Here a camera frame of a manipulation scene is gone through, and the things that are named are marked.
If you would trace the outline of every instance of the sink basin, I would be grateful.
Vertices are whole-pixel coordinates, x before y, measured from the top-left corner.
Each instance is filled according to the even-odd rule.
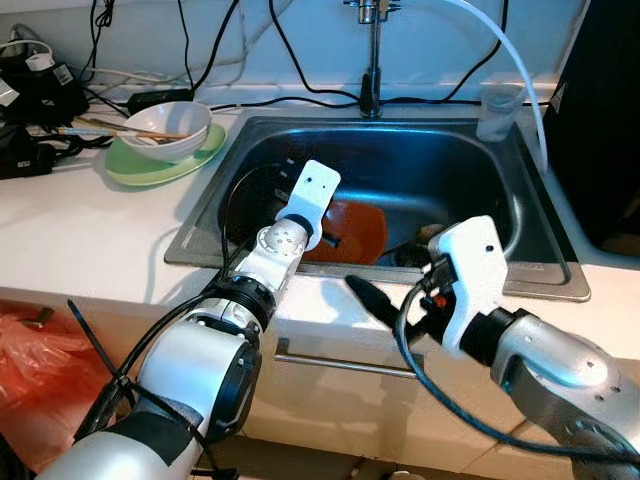
[[[487,144],[475,129],[476,120],[251,118],[165,260],[220,267],[220,206],[238,180],[246,176],[229,205],[231,250],[273,223],[314,157],[342,176],[334,199],[384,211],[391,253],[374,266],[303,262],[300,272],[414,283],[421,259],[406,245],[420,228],[490,215],[509,265],[505,294],[586,301],[589,287],[519,132]]]

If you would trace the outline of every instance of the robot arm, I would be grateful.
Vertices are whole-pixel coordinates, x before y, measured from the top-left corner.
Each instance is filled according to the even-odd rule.
[[[260,336],[305,249],[317,245],[339,182],[337,172],[307,162],[275,225],[258,233],[231,278],[162,333],[145,358],[138,385],[196,427],[206,443],[242,427],[260,371]],[[182,480],[201,453],[184,424],[141,397],[124,420],[82,438],[37,478]]]
[[[454,357],[467,354],[530,421],[561,446],[640,452],[640,388],[593,343],[535,315],[498,305],[507,266],[490,217],[476,217],[434,237],[425,271],[427,315],[407,325],[411,341],[429,334]],[[358,278],[347,283],[370,313],[394,333],[399,311]],[[638,479],[637,467],[573,461],[578,480]]]

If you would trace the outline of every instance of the white bowl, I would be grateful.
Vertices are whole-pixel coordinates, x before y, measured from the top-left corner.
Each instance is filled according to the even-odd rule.
[[[200,149],[211,126],[211,112],[194,102],[169,102],[139,111],[125,127],[160,133],[184,133],[189,136],[164,145],[151,145],[136,137],[121,137],[122,141],[147,158],[179,163]]]

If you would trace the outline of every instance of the power adapter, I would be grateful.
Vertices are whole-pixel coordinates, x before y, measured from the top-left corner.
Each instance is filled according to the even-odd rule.
[[[138,113],[145,108],[153,107],[159,103],[166,102],[191,102],[193,91],[189,88],[176,90],[161,90],[159,92],[134,93],[127,101],[127,110],[131,115]]]

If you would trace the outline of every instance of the white wall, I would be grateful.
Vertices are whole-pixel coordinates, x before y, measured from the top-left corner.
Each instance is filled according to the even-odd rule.
[[[456,83],[492,47],[486,28],[455,6],[437,0],[403,0],[403,10],[383,26],[383,82],[433,85]],[[499,22],[502,0],[473,0]],[[511,0],[507,34],[538,81],[555,79],[584,0]],[[185,0],[192,65],[205,62],[228,0]],[[243,0],[248,35],[268,21],[267,0]],[[36,30],[68,63],[83,64],[90,51],[89,9],[68,8],[0,15],[0,38],[22,22]],[[368,62],[369,27],[358,25],[356,10],[341,0],[295,0],[281,23],[312,84],[355,85]],[[218,58],[241,51],[240,16],[232,19]],[[121,70],[183,71],[184,38],[176,2],[119,4],[103,33],[99,66]],[[233,78],[238,67],[221,67],[210,81]],[[469,82],[517,80],[501,49]],[[297,84],[296,72],[277,32],[270,28],[252,50],[243,84]]]

